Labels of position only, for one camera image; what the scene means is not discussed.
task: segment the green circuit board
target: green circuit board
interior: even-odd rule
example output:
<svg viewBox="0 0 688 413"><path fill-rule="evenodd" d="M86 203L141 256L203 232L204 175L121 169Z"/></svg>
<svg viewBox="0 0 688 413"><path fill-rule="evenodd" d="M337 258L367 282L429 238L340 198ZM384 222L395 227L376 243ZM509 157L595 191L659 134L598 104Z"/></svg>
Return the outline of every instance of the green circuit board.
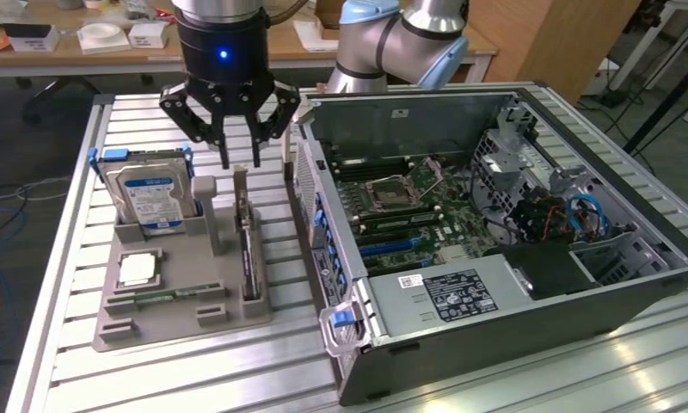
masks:
<svg viewBox="0 0 688 413"><path fill-rule="evenodd" d="M421 159L404 176L337 182L360 252L416 240L411 249L363 256L371 276L476 258L496 246L483 216L464 196L468 183L461 170L445 159Z"/></svg>

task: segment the hard drive label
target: hard drive label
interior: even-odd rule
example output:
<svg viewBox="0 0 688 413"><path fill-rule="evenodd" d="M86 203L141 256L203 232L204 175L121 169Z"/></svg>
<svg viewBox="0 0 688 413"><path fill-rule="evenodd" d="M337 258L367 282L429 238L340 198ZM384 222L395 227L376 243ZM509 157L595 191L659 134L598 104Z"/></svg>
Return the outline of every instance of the hard drive label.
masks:
<svg viewBox="0 0 688 413"><path fill-rule="evenodd" d="M473 269L424 278L423 285L445 322L496 311L496 303Z"/></svg>
<svg viewBox="0 0 688 413"><path fill-rule="evenodd" d="M125 188L140 225L169 228L181 224L184 213L179 200L171 195L175 188L171 178L125 181Z"/></svg>

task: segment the white sticker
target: white sticker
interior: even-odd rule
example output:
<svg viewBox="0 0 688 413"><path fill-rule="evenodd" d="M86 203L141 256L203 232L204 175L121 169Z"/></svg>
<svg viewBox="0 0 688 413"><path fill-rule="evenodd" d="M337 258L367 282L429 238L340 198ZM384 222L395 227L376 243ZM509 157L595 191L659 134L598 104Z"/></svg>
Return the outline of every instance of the white sticker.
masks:
<svg viewBox="0 0 688 413"><path fill-rule="evenodd" d="M395 109L392 111L392 119L407 118L411 111L408 109Z"/></svg>
<svg viewBox="0 0 688 413"><path fill-rule="evenodd" d="M125 182L127 195L135 209L140 225L148 228L169 228L184 219L181 205L171 196L171 178L137 179Z"/></svg>
<svg viewBox="0 0 688 413"><path fill-rule="evenodd" d="M180 56L148 56L149 62L180 62L181 60Z"/></svg>
<svg viewBox="0 0 688 413"><path fill-rule="evenodd" d="M400 288L411 288L423 285L423 275L404 275L403 277L397 277L397 281L400 282Z"/></svg>

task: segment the pcie slot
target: pcie slot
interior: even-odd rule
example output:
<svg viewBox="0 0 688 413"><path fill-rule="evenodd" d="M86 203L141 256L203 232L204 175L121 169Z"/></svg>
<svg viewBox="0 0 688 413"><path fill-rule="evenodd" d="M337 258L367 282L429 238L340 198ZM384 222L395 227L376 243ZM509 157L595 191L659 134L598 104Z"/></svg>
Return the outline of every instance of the pcie slot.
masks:
<svg viewBox="0 0 688 413"><path fill-rule="evenodd" d="M376 243L392 243L395 241L408 239L409 237L411 234L408 231L393 231L385 232L384 234L363 235L360 237L355 237L355 242L356 245L365 246L373 245Z"/></svg>
<svg viewBox="0 0 688 413"><path fill-rule="evenodd" d="M377 275L395 274L403 271L411 271L413 269L421 268L423 264L420 262L411 262L408 264L399 265L396 267L389 268L372 268L367 269L367 273L371 277L376 277Z"/></svg>
<svg viewBox="0 0 688 413"><path fill-rule="evenodd" d="M381 245L369 245L367 247L361 247L359 249L359 255L365 256L377 256L379 254L387 254L389 252L399 252L412 250L419 242L421 241L420 237L407 239L405 241L400 241L396 243L385 243Z"/></svg>

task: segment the gray floor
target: gray floor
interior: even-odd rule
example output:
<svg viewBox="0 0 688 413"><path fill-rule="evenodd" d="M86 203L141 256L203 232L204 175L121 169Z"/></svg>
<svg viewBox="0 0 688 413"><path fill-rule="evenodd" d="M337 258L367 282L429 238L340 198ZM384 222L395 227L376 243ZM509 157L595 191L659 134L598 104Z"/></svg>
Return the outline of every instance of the gray floor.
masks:
<svg viewBox="0 0 688 413"><path fill-rule="evenodd" d="M631 47L638 42L636 34L623 36L615 49L612 58L622 61L627 58ZM652 57L664 47L660 41L648 52ZM638 65L639 71L650 59ZM620 121L626 133L634 133L656 108L667 91L675 85L688 70L688 56L683 56L670 73L663 78L656 90L643 94L643 105L634 105ZM311 86L321 82L327 73L321 71L284 72L279 74L284 82L300 86ZM175 83L180 75L156 76L156 86L143 86L137 76L94 77L97 87L107 93L155 93L161 84ZM44 123L40 126L25 126L20 121L20 105L30 94L48 82L46 79L34 79L32 90L18 90L12 79L0 82L0 184L33 182L53 176L65 176L73 169L77 160L77 148L82 138L84 127L92 96L80 88L64 90L45 105L41 115ZM591 99L582 102L591 107L598 104ZM688 94L678 105L678 109L687 107ZM616 117L623 107L606 109ZM587 117L602 127L611 121L600 111L584 111ZM668 121L676 112L668 114ZM616 129L611 136L618 142L622 137ZM658 171L660 180L682 196L688 203L688 124L679 121L658 139L646 151L648 160ZM41 188L34 196L61 192L65 184L54 184ZM0 201L0 207L16 207L17 200ZM12 286L12 302L17 312L17 329L9 317L9 306L4 295L0 294L0 342L4 337L16 331L0 352L0 411L4 410L8 393L12 386L16 364L20 358L22 341L28 332L29 319L45 263L52 248L54 229L61 215L62 200L30 202L26 208L28 224L9 243L0 247L0 269L4 278ZM9 214L0 213L0 222Z"/></svg>

